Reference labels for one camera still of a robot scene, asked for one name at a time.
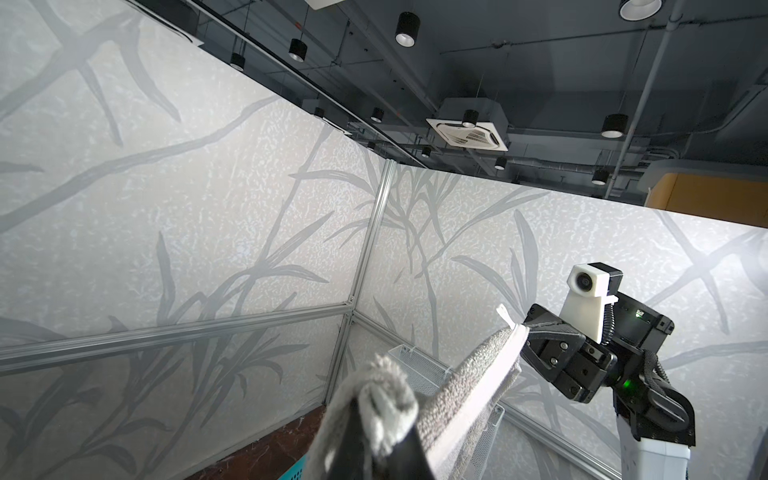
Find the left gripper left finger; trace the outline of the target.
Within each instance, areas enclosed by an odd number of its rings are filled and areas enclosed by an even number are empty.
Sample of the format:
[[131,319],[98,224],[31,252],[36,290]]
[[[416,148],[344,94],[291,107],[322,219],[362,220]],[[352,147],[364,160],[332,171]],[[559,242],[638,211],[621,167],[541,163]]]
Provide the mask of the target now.
[[350,403],[346,428],[326,478],[328,480],[372,479],[372,455],[357,400]]

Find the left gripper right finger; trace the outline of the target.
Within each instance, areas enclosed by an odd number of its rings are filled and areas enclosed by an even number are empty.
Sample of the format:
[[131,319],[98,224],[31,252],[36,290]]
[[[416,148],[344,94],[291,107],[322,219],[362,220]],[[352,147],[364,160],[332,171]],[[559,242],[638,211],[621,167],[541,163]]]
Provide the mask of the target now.
[[393,447],[387,459],[386,478],[390,480],[435,479],[415,426],[400,443]]

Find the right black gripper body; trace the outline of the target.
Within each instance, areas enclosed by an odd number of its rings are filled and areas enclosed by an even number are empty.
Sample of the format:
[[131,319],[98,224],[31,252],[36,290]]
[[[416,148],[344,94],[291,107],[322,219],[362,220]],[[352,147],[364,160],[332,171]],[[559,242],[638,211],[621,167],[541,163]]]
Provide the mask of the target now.
[[610,387],[624,404],[647,404],[664,396],[658,352],[675,330],[674,322],[644,304],[609,306],[608,338],[600,342],[539,304],[525,318],[529,336],[522,357],[567,399],[590,402]]

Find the teal plastic basket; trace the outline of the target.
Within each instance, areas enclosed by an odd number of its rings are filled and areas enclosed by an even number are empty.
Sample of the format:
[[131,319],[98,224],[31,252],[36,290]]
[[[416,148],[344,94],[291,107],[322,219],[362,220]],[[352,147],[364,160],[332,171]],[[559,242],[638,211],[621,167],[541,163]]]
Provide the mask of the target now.
[[307,456],[304,455],[298,459],[288,470],[286,470],[278,480],[301,480],[306,464]]

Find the grey towel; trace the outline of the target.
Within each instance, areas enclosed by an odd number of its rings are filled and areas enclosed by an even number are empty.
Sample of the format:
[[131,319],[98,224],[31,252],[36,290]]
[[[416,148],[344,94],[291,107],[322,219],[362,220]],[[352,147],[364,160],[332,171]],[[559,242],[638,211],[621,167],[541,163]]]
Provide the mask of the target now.
[[358,401],[370,446],[372,479],[387,479],[387,459],[413,426],[435,479],[460,478],[490,408],[520,373],[519,359],[529,335],[505,305],[498,305],[496,312],[505,327],[476,347],[423,403],[389,356],[378,355],[350,374],[326,408],[303,478],[327,479],[353,400]]

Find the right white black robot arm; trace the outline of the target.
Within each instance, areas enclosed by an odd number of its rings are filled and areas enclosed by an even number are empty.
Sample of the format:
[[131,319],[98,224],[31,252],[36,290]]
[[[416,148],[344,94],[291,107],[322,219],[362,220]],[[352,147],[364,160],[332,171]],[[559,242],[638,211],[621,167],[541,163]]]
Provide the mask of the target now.
[[522,358],[567,399],[590,402],[613,391],[625,479],[685,479],[696,444],[695,411],[670,383],[658,351],[675,324],[626,295],[613,310],[614,333],[600,345],[541,305],[533,305]]

